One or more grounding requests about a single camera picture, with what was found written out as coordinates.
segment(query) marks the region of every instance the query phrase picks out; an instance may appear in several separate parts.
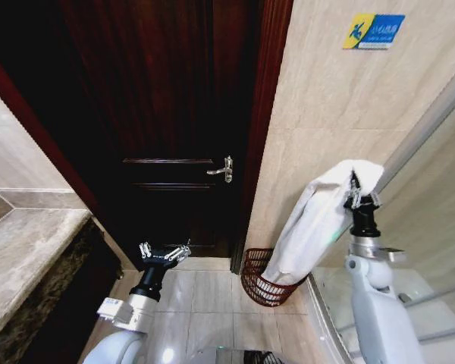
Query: glass shower door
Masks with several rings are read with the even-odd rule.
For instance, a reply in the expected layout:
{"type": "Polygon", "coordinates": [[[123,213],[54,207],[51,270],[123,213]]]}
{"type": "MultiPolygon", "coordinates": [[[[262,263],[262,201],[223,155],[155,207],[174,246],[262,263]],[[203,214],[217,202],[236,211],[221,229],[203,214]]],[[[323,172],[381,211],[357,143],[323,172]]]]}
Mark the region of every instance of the glass shower door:
{"type": "MultiPolygon", "coordinates": [[[[385,246],[406,250],[392,264],[428,364],[455,363],[455,109],[381,192],[375,218],[385,246]]],[[[345,233],[313,271],[331,319],[354,362],[360,355],[343,268],[345,233]]]]}

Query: towel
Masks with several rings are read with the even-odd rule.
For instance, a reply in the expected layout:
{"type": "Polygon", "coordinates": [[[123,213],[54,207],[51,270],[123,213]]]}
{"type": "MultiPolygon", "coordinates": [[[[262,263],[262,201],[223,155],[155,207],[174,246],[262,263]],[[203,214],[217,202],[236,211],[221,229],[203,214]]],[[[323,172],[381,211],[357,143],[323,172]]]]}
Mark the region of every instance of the towel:
{"type": "Polygon", "coordinates": [[[352,221],[344,203],[353,171],[365,196],[374,190],[384,169],[369,161],[348,159],[310,182],[278,238],[264,279],[283,285],[299,282],[345,231],[352,221]]]}

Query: door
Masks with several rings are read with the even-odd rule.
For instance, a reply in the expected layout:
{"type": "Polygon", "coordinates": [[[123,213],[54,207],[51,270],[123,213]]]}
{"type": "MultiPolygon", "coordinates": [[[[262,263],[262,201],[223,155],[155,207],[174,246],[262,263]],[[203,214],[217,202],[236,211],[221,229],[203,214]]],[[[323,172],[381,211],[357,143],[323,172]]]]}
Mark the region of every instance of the door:
{"type": "Polygon", "coordinates": [[[189,240],[198,256],[233,253],[263,3],[0,4],[1,66],[136,264],[145,240],[165,249],[189,240]],[[232,180],[207,173],[228,157],[232,180]]]}

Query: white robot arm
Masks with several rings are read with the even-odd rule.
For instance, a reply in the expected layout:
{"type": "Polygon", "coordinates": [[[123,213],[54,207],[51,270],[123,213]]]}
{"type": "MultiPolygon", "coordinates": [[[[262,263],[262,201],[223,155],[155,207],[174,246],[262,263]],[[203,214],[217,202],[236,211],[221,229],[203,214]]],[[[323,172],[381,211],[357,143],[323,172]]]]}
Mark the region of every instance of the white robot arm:
{"type": "Polygon", "coordinates": [[[160,300],[162,280],[168,269],[173,268],[190,254],[188,243],[176,250],[152,251],[148,243],[140,244],[145,271],[137,286],[130,291],[128,301],[107,297],[98,314],[117,328],[124,329],[105,337],[94,347],[84,364],[143,364],[141,352],[153,321],[155,308],[160,300]]]}
{"type": "Polygon", "coordinates": [[[375,193],[359,195],[353,176],[344,205],[353,213],[353,242],[345,268],[353,283],[352,308],[359,347],[367,364],[424,364],[408,312],[393,288],[393,272],[387,263],[404,260],[402,250],[384,248],[374,210],[381,203],[375,193]]]}

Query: brown basket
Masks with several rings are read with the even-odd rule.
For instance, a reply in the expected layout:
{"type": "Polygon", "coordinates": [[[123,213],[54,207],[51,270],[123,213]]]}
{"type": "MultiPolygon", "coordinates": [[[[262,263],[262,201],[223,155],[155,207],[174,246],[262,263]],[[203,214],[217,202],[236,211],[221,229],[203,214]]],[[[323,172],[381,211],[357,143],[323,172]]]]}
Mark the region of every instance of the brown basket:
{"type": "Polygon", "coordinates": [[[273,249],[248,249],[245,252],[244,267],[241,272],[241,284],[248,296],[267,307],[280,306],[304,281],[303,279],[297,284],[282,286],[265,280],[261,274],[272,254],[273,249]]]}

